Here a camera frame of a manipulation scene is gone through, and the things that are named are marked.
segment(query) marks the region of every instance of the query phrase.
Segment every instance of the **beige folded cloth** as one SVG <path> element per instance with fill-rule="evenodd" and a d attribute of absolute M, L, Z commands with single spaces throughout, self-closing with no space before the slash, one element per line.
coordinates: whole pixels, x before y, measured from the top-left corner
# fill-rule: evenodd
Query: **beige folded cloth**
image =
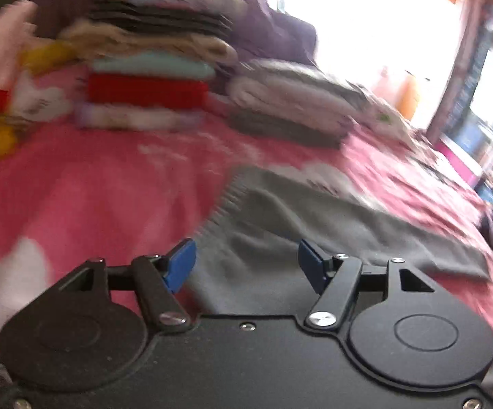
<path fill-rule="evenodd" d="M 67 41 L 78 57 L 122 57 L 158 49 L 206 61 L 231 65 L 237 52 L 224 40 L 201 34 L 139 35 L 108 23 L 79 19 L 64 29 L 59 38 Z"/>

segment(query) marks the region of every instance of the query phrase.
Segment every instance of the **black folded cloth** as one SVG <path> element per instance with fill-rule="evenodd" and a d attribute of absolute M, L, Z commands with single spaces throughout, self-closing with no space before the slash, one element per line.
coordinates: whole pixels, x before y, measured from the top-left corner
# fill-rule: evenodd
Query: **black folded cloth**
<path fill-rule="evenodd" d="M 227 40 L 232 23 L 223 15 L 188 9 L 135 6 L 118 0 L 92 0 L 91 21 L 108 23 L 135 34 L 204 34 Z"/>

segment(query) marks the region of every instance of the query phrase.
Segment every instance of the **bed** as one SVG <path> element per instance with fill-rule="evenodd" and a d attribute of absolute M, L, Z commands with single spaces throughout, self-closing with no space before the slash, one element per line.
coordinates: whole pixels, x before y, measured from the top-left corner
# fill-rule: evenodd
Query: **bed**
<path fill-rule="evenodd" d="M 39 84 L 60 86 L 74 100 L 84 73 L 72 66 Z M 193 235 L 237 165 L 320 164 L 341 170 L 391 214 L 482 251 L 491 283 L 436 280 L 493 327 L 493 253 L 476 229 L 485 205 L 468 186 L 442 183 L 404 148 L 360 126 L 340 150 L 315 149 L 242 135 L 218 114 L 182 133 L 80 130 L 66 119 L 41 125 L 1 161 L 0 327 L 85 259 L 124 264 Z"/>

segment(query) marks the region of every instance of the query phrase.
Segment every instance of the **curtain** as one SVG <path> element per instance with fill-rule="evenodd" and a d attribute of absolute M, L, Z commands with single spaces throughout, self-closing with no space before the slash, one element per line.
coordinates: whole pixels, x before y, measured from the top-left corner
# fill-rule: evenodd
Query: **curtain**
<path fill-rule="evenodd" d="M 460 116 L 468 101 L 467 98 L 471 99 L 470 91 L 474 93 L 479 80 L 479 75 L 476 80 L 476 74 L 480 56 L 487 46 L 488 33 L 484 26 L 487 17 L 491 16 L 487 8 L 492 5 L 493 0 L 464 1 L 463 35 L 444 95 L 426 132 L 427 140 L 433 145 L 444 132 L 452 112 L 455 117 Z"/>

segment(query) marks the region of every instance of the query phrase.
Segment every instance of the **mint green folded cloth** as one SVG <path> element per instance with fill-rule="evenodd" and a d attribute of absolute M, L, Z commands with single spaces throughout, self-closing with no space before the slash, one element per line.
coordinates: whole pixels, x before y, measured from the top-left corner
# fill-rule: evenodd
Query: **mint green folded cloth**
<path fill-rule="evenodd" d="M 203 61 L 194 61 L 155 50 L 129 57 L 96 59 L 91 69 L 94 73 L 119 73 L 184 80 L 202 81 L 214 78 L 214 69 Z"/>

